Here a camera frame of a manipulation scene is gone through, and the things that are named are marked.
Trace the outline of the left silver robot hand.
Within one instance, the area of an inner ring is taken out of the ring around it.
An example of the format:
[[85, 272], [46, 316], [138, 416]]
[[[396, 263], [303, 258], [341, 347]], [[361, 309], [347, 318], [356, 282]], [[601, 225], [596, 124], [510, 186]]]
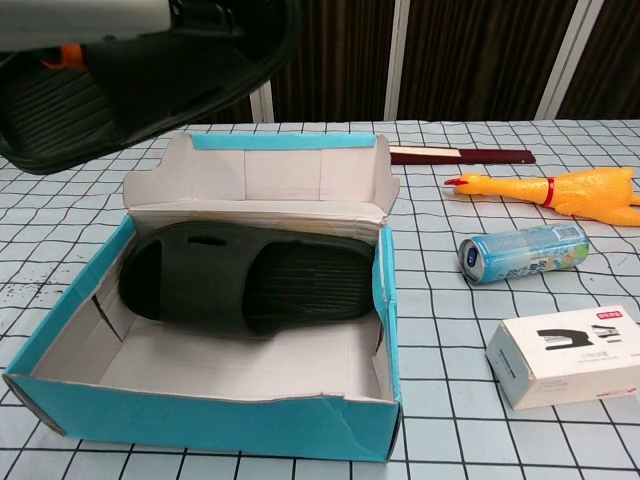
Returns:
[[50, 68], [81, 67], [83, 44], [177, 31], [233, 38], [241, 28], [216, 1], [3, 1], [1, 52], [45, 51]]

